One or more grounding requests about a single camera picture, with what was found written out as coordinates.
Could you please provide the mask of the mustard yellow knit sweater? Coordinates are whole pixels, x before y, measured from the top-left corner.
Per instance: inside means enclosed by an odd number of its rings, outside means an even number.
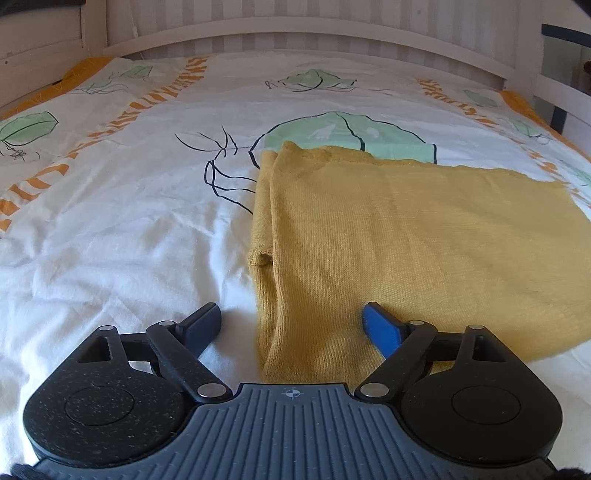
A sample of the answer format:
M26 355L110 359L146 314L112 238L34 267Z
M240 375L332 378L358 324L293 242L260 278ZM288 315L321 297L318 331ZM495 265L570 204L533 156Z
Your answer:
M590 337L590 223L567 190L504 169L287 142L260 156L249 269L270 383L359 385L363 333L397 318L488 327L525 361Z

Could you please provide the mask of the white leaf-print bed cover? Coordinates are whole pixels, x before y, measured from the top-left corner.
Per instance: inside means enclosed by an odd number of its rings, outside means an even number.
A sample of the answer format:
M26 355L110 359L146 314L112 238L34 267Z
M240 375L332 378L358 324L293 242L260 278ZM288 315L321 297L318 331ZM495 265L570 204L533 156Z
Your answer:
M1 468L37 457L23 427L29 398L96 328L122 333L180 321L214 302L221 334L200 359L231 387L270 383L257 347L256 290L249 269L256 182L235 198L200 193L187 173L147 185L111 177L1 194ZM590 464L590 337L525 361L564 412L551 451L558 467Z

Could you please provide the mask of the orange bed sheet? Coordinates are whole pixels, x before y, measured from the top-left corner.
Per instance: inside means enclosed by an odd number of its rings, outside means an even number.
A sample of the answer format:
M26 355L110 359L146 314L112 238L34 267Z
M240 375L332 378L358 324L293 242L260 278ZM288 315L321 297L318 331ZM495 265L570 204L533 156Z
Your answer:
M30 93L26 95L24 100L16 100L14 107L8 108L1 113L1 119L5 120L13 115L22 113L32 107L47 102L53 98L66 94L74 90L84 82L89 80L93 75L97 74L102 68L114 60L113 57L99 56L84 59L69 69L61 79L52 82L48 86L40 89L37 93ZM562 134L550 127L533 109L533 107L517 92L511 90L498 90L504 102L514 111L528 117L536 124L547 130L558 141L564 143L566 146L575 150L587 161L590 161L590 156L581 150L577 145L566 139Z

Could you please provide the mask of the white wooden side shelf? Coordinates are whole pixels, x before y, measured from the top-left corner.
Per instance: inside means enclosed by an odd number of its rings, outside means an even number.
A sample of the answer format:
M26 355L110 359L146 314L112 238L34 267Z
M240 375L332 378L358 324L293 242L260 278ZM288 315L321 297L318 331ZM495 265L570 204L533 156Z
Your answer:
M536 105L554 131L590 156L590 28L544 20Z

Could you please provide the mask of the white wooden bed frame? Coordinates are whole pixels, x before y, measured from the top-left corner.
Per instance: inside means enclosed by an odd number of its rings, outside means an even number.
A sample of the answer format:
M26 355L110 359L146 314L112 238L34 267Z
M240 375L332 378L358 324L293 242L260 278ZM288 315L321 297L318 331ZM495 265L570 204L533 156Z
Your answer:
M498 90L536 107L533 1L74 1L1 5L1 113L78 62L74 90L1 119L2 196L16 207L80 180L187 173L242 198L291 142L377 159L560 180L590 161Z

